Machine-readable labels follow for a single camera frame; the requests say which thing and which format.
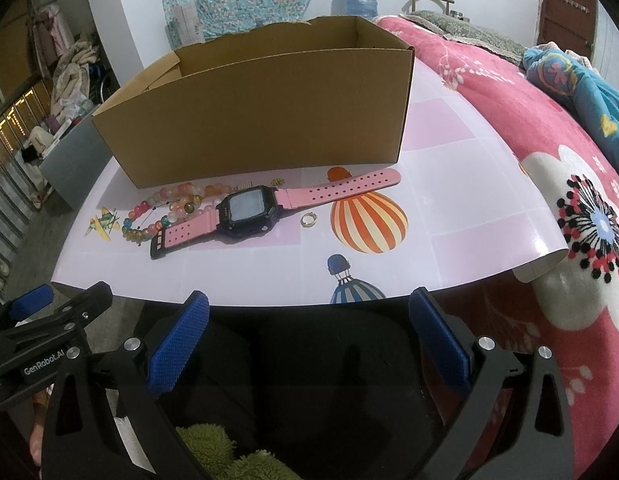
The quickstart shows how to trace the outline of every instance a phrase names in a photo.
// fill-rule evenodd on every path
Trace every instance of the blue gripper pad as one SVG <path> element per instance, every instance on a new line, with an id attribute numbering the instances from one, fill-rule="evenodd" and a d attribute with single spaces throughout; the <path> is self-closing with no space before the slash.
<path id="1" fill-rule="evenodd" d="M 12 301 L 9 309 L 9 317 L 14 321 L 23 321 L 38 312 L 44 306 L 54 301 L 54 291 L 49 285 L 41 285 L 27 294 L 23 294 L 17 300 Z"/>
<path id="2" fill-rule="evenodd" d="M 436 370 L 448 388 L 466 394 L 471 390 L 471 361 L 424 287 L 409 296 L 409 319 L 425 345 Z"/>
<path id="3" fill-rule="evenodd" d="M 185 307 L 149 360 L 147 389 L 154 398 L 173 389 L 209 322 L 209 300 L 202 292 L 192 293 Z"/>

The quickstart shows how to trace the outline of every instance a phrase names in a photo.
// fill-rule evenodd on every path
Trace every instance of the orange striped hot air balloon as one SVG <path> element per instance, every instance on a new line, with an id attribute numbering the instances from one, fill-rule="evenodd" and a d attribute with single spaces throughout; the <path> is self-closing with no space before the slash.
<path id="1" fill-rule="evenodd" d="M 327 171 L 330 182 L 352 176 L 345 168 Z M 407 215 L 381 193 L 342 198 L 332 206 L 332 230 L 345 245 L 361 253 L 386 253 L 405 239 Z"/>

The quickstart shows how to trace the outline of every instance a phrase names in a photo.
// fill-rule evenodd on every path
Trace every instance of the watch screen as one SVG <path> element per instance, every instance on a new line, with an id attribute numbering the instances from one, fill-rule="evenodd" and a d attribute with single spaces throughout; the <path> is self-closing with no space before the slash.
<path id="1" fill-rule="evenodd" d="M 265 202 L 260 189 L 253 189 L 229 199 L 229 217 L 240 222 L 265 212 Z"/>

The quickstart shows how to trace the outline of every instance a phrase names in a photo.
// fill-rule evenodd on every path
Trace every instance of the cardboard box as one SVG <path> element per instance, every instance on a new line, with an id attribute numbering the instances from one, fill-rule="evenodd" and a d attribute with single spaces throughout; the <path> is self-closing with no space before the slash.
<path id="1" fill-rule="evenodd" d="M 94 123 L 137 187 L 393 164 L 413 63 L 412 47 L 357 16 L 274 23 L 161 57 Z"/>

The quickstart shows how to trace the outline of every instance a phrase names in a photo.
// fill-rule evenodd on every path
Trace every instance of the screw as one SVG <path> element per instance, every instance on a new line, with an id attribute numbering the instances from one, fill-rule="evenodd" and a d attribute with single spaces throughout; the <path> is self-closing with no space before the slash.
<path id="1" fill-rule="evenodd" d="M 539 355 L 543 359 L 549 359 L 551 357 L 551 350 L 547 348 L 546 346 L 541 346 L 539 347 Z"/>
<path id="2" fill-rule="evenodd" d="M 494 343 L 494 340 L 492 338 L 482 336 L 478 340 L 478 346 L 480 346 L 480 348 L 482 348 L 483 350 L 493 350 L 496 346 L 496 343 Z"/>
<path id="3" fill-rule="evenodd" d="M 138 339 L 137 337 L 130 337 L 125 341 L 124 346 L 125 349 L 129 351 L 137 350 L 138 347 L 140 347 L 140 339 Z"/>
<path id="4" fill-rule="evenodd" d="M 80 355 L 80 348 L 77 346 L 72 346 L 69 350 L 67 350 L 67 357 L 69 359 L 76 359 Z"/>

